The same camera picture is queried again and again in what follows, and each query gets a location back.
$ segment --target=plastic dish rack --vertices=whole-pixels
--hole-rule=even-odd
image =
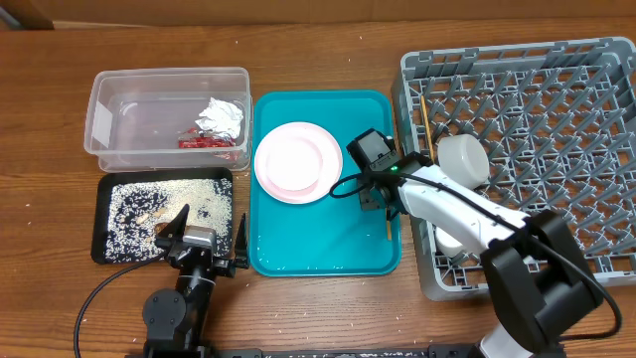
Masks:
[[[485,197],[561,213],[601,283],[636,284],[635,54],[625,38],[408,53],[392,89],[402,149],[428,154],[424,95],[434,142],[468,133],[486,148]],[[478,257],[448,258],[431,224],[411,227],[426,296],[487,294]]]

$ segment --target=teal tray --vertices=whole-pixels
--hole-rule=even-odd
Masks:
[[[272,129],[293,121],[320,125],[340,144],[342,176],[360,172],[346,145],[369,128],[393,136],[389,100],[374,90],[272,92],[254,111],[254,154]],[[355,189],[355,182],[339,188]],[[388,239],[385,211],[363,212],[358,196],[325,196],[306,205],[270,197],[256,180],[253,163],[249,203],[249,259],[267,276],[378,275],[393,271],[401,258],[399,216]]]

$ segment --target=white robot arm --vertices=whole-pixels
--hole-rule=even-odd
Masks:
[[[526,226],[524,218],[529,217],[528,214],[502,207],[464,188],[445,175],[436,165],[421,167],[412,175],[443,184],[461,193],[475,204],[500,216],[519,229]],[[469,252],[476,255],[487,250],[491,241],[505,240],[513,234],[510,229],[496,224],[446,191],[409,179],[398,187],[398,191],[404,209],[409,214],[441,228]]]
[[[558,214],[543,211],[531,217],[493,203],[419,153],[399,158],[393,140],[374,129],[355,138],[347,150],[361,173],[334,184],[332,197],[359,194],[363,210],[385,207],[388,218],[403,213],[426,220],[480,256],[500,324],[473,347],[469,358],[564,357],[561,335],[603,298],[614,311],[614,328],[567,339],[602,338],[620,329],[618,307],[594,279]],[[354,179],[358,189],[334,192]],[[528,256],[547,260],[548,266],[532,275],[524,264]]]

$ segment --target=white plate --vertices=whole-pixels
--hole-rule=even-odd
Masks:
[[[254,156],[258,184],[288,204],[307,204],[327,193],[342,173],[342,151],[322,127],[292,122],[276,127],[260,141]]]

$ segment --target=wooden table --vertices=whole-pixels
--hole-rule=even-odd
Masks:
[[[406,52],[591,37],[636,39],[636,18],[437,21],[0,33],[0,357],[70,357],[88,293],[119,266],[89,257],[103,175],[81,147],[88,94],[104,70],[241,66],[254,100],[272,90],[374,89],[390,95]],[[237,173],[236,215],[249,179]],[[420,291],[412,237],[390,275],[220,279],[207,324],[219,348],[424,347],[475,342],[496,322],[488,301],[432,302]],[[140,351],[141,307],[176,272],[154,265],[97,296],[82,325],[85,357]],[[625,323],[615,338],[567,345],[570,357],[633,357],[636,287],[612,288]],[[603,306],[572,331],[607,329]]]

